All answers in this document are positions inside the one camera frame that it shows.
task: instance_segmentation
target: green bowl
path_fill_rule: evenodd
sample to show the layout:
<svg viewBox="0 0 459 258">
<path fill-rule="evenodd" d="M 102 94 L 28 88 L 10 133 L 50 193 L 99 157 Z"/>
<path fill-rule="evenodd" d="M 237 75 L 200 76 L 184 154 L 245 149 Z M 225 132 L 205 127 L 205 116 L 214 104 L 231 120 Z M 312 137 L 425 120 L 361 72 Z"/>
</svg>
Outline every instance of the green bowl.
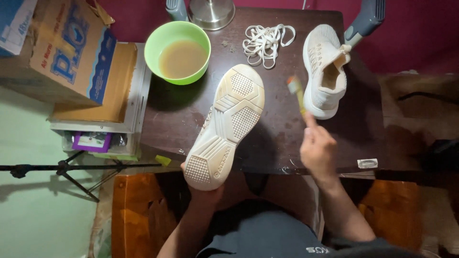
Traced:
<svg viewBox="0 0 459 258">
<path fill-rule="evenodd" d="M 177 40 L 184 39 L 193 40 L 204 48 L 207 53 L 206 62 L 199 71 L 188 77 L 180 79 L 167 78 L 159 70 L 159 56 L 168 45 Z M 145 44 L 145 61 L 150 70 L 157 76 L 176 85 L 186 85 L 199 80 L 199 78 L 201 78 L 207 70 L 209 57 L 209 37 L 200 27 L 191 22 L 168 22 L 155 29 L 155 31 L 153 31 L 153 33 L 148 37 Z"/>
</svg>

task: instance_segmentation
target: brand logo on sole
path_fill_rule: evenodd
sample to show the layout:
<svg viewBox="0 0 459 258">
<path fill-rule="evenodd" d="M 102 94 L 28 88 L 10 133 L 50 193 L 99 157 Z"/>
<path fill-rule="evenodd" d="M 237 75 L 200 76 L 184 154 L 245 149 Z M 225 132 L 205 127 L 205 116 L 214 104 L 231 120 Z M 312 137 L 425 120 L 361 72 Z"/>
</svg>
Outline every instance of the brand logo on sole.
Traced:
<svg viewBox="0 0 459 258">
<path fill-rule="evenodd" d="M 226 147 L 225 155 L 223 155 L 222 162 L 220 162 L 220 166 L 218 166 L 218 176 L 220 176 L 220 173 L 222 172 L 223 166 L 225 165 L 226 159 L 228 158 L 228 155 L 230 154 L 231 147 Z"/>
</svg>

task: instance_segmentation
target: white sneaker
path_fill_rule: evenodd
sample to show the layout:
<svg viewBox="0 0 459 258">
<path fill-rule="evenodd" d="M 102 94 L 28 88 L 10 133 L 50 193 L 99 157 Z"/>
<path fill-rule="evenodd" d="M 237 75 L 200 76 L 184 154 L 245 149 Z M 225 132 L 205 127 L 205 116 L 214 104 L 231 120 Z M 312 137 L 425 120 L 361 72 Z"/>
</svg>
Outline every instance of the white sneaker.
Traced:
<svg viewBox="0 0 459 258">
<path fill-rule="evenodd" d="M 351 46 L 341 45 L 335 30 L 327 24 L 313 29 L 303 46 L 303 60 L 308 71 L 304 107 L 316 119 L 332 118 L 346 92 L 346 74 L 342 68 L 351 60 Z"/>
<path fill-rule="evenodd" d="M 210 191 L 224 183 L 237 145 L 258 122 L 263 107 L 263 81 L 253 68 L 240 64 L 225 73 L 186 157 L 184 175 L 191 187 Z"/>
</svg>

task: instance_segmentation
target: purple picture frame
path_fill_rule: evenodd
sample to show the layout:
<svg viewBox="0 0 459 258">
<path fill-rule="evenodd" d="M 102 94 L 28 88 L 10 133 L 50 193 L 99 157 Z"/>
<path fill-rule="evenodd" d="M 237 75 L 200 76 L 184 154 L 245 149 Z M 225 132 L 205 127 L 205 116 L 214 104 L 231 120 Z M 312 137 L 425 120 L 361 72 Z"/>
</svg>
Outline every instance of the purple picture frame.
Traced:
<svg viewBox="0 0 459 258">
<path fill-rule="evenodd" d="M 108 148 L 110 147 L 110 140 L 112 139 L 112 133 L 106 134 L 105 140 L 104 140 L 104 146 L 102 147 L 79 145 L 78 142 L 80 141 L 82 133 L 84 132 L 78 131 L 75 133 L 75 139 L 73 141 L 72 149 L 82 150 L 82 151 L 92 151 L 92 152 L 97 152 L 97 153 L 107 153 L 108 152 Z"/>
</svg>

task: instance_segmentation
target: magenta wall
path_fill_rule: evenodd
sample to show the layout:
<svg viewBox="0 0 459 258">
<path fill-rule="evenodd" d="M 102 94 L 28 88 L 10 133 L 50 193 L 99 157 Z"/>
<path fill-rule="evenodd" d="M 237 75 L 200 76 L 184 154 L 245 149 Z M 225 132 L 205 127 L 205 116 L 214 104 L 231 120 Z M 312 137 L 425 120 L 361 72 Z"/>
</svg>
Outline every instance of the magenta wall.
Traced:
<svg viewBox="0 0 459 258">
<path fill-rule="evenodd" d="M 145 42 L 169 20 L 165 0 L 99 0 L 121 41 Z M 303 0 L 234 0 L 236 6 L 302 9 Z M 336 10 L 347 28 L 361 0 L 306 0 L 305 9 Z M 375 73 L 459 73 L 459 1 L 387 0 L 386 21 L 355 49 Z"/>
</svg>

